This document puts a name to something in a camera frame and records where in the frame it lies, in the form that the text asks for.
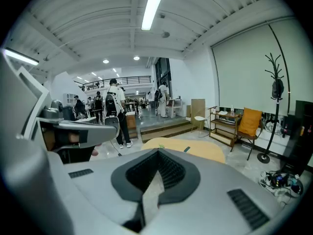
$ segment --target ceiling light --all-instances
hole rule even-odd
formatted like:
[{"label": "ceiling light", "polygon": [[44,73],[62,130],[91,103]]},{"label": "ceiling light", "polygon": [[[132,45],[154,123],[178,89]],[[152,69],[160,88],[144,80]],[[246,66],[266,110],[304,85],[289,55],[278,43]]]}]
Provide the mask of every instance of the ceiling light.
[{"label": "ceiling light", "polygon": [[148,0],[145,14],[143,16],[143,21],[141,25],[142,30],[150,30],[153,19],[157,12],[158,5],[160,4],[161,0]]},{"label": "ceiling light", "polygon": [[4,50],[4,54],[7,56],[10,56],[10,57],[14,57],[16,59],[19,59],[21,61],[27,62],[27,63],[32,64],[32,65],[38,65],[39,64],[39,61],[37,61],[36,59],[33,59],[33,58],[28,57],[26,55],[23,55],[22,53],[19,53],[19,52],[12,50],[10,48],[6,48]]}]

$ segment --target round wooden table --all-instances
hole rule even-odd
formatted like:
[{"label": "round wooden table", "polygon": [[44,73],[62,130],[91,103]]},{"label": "round wooden table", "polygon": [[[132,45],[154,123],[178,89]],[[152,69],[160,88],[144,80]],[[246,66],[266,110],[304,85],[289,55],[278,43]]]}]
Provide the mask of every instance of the round wooden table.
[{"label": "round wooden table", "polygon": [[211,142],[155,138],[146,142],[141,147],[141,150],[153,148],[167,148],[181,152],[186,150],[189,154],[225,164],[225,156],[222,149],[218,145]]}]

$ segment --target black pants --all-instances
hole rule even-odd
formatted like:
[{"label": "black pants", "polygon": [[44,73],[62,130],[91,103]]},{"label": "black pants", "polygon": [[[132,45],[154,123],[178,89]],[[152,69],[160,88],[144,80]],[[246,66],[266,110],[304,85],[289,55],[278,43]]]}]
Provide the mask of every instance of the black pants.
[{"label": "black pants", "polygon": [[100,114],[100,121],[103,122],[102,109],[96,111],[95,114],[96,114],[97,123],[99,122],[99,114]]},{"label": "black pants", "polygon": [[118,114],[117,117],[119,119],[120,130],[119,130],[119,134],[118,134],[116,140],[117,140],[118,144],[124,144],[123,139],[122,139],[122,133],[121,133],[121,131],[122,131],[124,134],[125,142],[130,143],[131,141],[129,139],[126,116],[124,113],[120,113],[120,114]]}]

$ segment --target stand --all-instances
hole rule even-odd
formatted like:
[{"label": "stand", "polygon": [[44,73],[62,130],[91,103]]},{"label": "stand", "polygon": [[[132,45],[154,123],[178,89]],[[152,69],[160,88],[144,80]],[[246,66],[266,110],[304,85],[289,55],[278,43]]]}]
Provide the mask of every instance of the stand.
[{"label": "stand", "polygon": [[274,61],[274,58],[273,58],[273,55],[272,53],[270,53],[270,57],[269,58],[268,56],[266,56],[268,58],[268,60],[272,63],[273,65],[273,68],[274,68],[274,73],[272,73],[271,71],[268,71],[268,70],[265,70],[266,72],[269,72],[271,73],[273,76],[271,76],[272,78],[274,78],[275,80],[275,85],[276,85],[276,93],[277,93],[277,97],[276,98],[273,98],[271,97],[271,99],[274,99],[274,100],[277,100],[277,103],[276,103],[276,113],[275,113],[275,122],[274,122],[274,126],[273,126],[273,130],[272,130],[272,134],[270,136],[270,139],[269,139],[269,142],[268,142],[268,147],[266,148],[266,151],[262,154],[262,153],[259,153],[257,155],[257,158],[258,160],[261,162],[261,163],[264,163],[264,164],[268,164],[270,159],[269,159],[269,156],[268,156],[268,150],[269,150],[269,147],[272,143],[272,140],[273,140],[273,137],[274,137],[274,134],[275,134],[275,129],[276,129],[276,124],[277,124],[277,119],[278,119],[278,111],[279,111],[279,101],[282,100],[282,98],[280,97],[281,96],[281,91],[279,91],[279,86],[278,86],[278,80],[283,78],[284,76],[281,76],[281,77],[278,77],[278,73],[282,70],[278,70],[279,68],[279,64],[278,66],[276,67],[276,61],[277,59],[280,57],[280,55],[275,59]]}]

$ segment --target bottle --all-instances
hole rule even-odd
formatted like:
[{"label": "bottle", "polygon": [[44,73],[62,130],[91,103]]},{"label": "bottle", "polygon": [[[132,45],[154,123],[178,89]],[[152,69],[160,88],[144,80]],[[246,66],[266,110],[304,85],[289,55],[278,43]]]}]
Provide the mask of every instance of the bottle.
[{"label": "bottle", "polygon": [[309,129],[308,129],[308,135],[310,135],[312,132],[312,126],[310,125]]},{"label": "bottle", "polygon": [[284,128],[284,132],[283,132],[283,138],[285,137],[286,133],[287,133],[287,127],[288,125],[286,124],[285,128]]},{"label": "bottle", "polygon": [[301,127],[301,131],[300,131],[300,136],[302,136],[302,135],[303,135],[303,133],[304,133],[304,129],[305,129],[305,127],[304,127],[304,126],[302,126],[302,127]]},{"label": "bottle", "polygon": [[235,109],[234,109],[234,106],[233,106],[233,105],[231,105],[231,108],[230,108],[230,115],[231,115],[232,117],[235,116]]}]

